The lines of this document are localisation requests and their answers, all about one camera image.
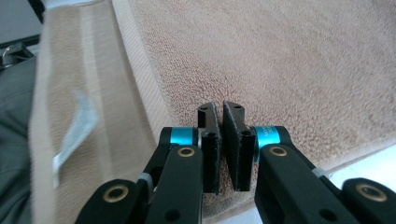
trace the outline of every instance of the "beige towel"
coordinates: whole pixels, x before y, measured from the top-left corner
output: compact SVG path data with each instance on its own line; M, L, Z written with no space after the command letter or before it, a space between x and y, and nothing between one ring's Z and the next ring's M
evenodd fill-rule
M36 223L73 223L98 186L135 180L161 128L196 125L196 106L209 101L244 105L249 125L286 126L325 169L396 142L391 3L113 5L117 21L109 1L46 14L30 127ZM85 92L99 122L53 190L52 159L73 121L74 91ZM221 194L205 195L205 217L254 193L234 193L222 168Z
M33 221L74 223L94 191L114 178L136 181L155 148L108 1L46 12L30 125ZM52 159L84 92L99 121L60 172Z
M396 142L392 1L113 4L156 139L164 120L195 125L196 106L229 100L247 109L249 125L286 126L327 170ZM205 196L205 217L252 195L233 193L225 166L223 174L220 197Z

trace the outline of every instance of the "brown towel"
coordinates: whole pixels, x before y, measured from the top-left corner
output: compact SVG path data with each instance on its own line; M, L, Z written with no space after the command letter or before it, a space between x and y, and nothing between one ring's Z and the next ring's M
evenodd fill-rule
M156 139L169 118L192 126L198 105L229 100L247 109L249 125L286 126L327 170L396 143L392 1L113 4ZM223 174L205 217L252 195L234 193Z

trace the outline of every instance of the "black metal part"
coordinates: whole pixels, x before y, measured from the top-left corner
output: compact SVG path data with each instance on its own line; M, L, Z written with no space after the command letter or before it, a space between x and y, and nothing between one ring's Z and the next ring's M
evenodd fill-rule
M125 198L118 202L110 203L105 201L106 192L112 187L124 186L128 189ZM109 196L119 196L120 192L115 189ZM136 184L132 181L115 179L99 187L84 205L79 213L77 224L97 224L97 223L133 223L131 220L138 194Z
M198 107L198 130L204 153L204 192L219 194L222 136L215 103Z
M29 46L38 44L39 41L40 41L40 35L32 35L32 36L28 36L28 37L25 37L25 38L21 38L21 39L17 39L17 40L12 40L12 41L1 43L0 44L0 49L7 48L7 47L9 47L11 45L15 45L15 44L18 44L18 43L22 43L24 46L29 47Z
M359 223L294 149L279 144L261 151L255 203L264 223Z
M228 170L236 191L250 191L256 134L245 125L245 108L224 102L223 144Z
M38 20L43 23L43 13L46 10L41 0L28 0L33 11L37 15Z
M341 195L361 223L396 223L396 194L391 189L356 178L344 183Z
M163 167L165 166L165 162L169 154L169 148L171 147L171 133L172 128L163 128L161 131L160 142L158 143L157 148L155 149L150 160L148 161L148 164L146 165L145 170L143 171L143 173L151 175L154 187L158 185L158 181L160 180Z
M191 149L193 155L180 156L180 150ZM202 195L201 149L196 146L175 147L168 155L145 223L201 223Z
M22 43L0 49L0 71L35 57Z

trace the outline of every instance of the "screw hole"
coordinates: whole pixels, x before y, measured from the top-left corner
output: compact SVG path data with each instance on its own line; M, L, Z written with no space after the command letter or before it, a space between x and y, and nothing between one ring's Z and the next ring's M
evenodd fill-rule
M113 189L110 191L108 196L110 196L110 198L112 198L112 199L115 199L115 198L120 197L122 193L123 193L123 189Z
M107 203L116 203L123 200L128 195L128 191L125 185L116 185L106 190L103 198Z
M177 154L181 157L191 157L194 153L194 149L190 147L183 147L177 151Z
M214 136L216 136L216 134L213 133L213 132L210 132L210 133L207 134L207 136L208 136L208 137L214 137Z
M335 215L334 212L332 212L329 209L321 209L319 211L319 214L326 220L330 221L330 222L334 222L337 220L337 216Z
M275 156L279 156L279 157L283 157L288 155L288 151L282 147L271 147L270 148L270 152L275 155Z
M382 190L368 184L358 184L356 190L366 199L375 202L382 203L388 199L387 195Z
M171 221L171 222L177 221L180 219L180 212L176 209L168 210L165 213L165 219L166 219L166 221Z
M188 155L188 154L190 154L191 153L191 149L182 149L181 151L180 151L180 153L181 154L183 154L183 155Z
M244 131L242 131L242 135L250 135L251 134L251 132L250 131L248 131L248 130L244 130Z

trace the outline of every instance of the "white surface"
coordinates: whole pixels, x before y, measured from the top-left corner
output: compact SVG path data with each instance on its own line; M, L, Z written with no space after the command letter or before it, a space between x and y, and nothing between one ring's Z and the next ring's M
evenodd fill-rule
M0 0L0 43L39 35L41 23L26 0Z
M381 183L396 191L396 146L378 152L371 157L358 161L330 176L337 188L351 178L364 177Z
M364 160L358 161L342 170L330 175L330 180L337 188L341 188L344 181L351 178L364 177L381 183L396 191L396 146L389 147ZM262 223L259 211L254 207L238 216L230 217L221 224L250 224Z

